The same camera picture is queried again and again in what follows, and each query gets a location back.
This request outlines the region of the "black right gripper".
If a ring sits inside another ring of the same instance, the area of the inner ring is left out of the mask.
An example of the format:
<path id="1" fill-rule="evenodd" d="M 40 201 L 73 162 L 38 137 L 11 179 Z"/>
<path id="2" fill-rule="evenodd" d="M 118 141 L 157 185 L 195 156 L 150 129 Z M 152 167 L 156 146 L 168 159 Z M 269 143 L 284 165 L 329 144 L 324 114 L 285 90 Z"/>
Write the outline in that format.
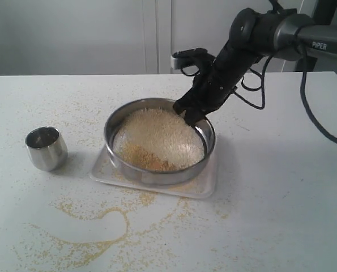
<path id="1" fill-rule="evenodd" d="M 215 65 L 202 65 L 194 74 L 192 87 L 174 102 L 173 110 L 178 115 L 185 111 L 184 121 L 194 127 L 226 102 L 238 81 L 239 69 L 234 66 L 220 69 Z"/>

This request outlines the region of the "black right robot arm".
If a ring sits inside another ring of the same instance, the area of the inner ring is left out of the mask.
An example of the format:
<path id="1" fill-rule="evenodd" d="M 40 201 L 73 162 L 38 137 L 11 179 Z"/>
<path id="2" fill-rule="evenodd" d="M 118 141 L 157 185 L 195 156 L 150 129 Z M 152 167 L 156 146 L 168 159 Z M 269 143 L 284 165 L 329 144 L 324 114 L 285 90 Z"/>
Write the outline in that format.
<path id="1" fill-rule="evenodd" d="M 229 39 L 217 56 L 203 48 L 172 55 L 174 69 L 198 68 L 192 74 L 191 89 L 174 102 L 173 110 L 183 114 L 188 125 L 195 125 L 218 110 L 244 74 L 263 57 L 297 61 L 305 53 L 337 59 L 337 26 L 316 25 L 296 9 L 260 14 L 246 8 L 235 17 Z"/>

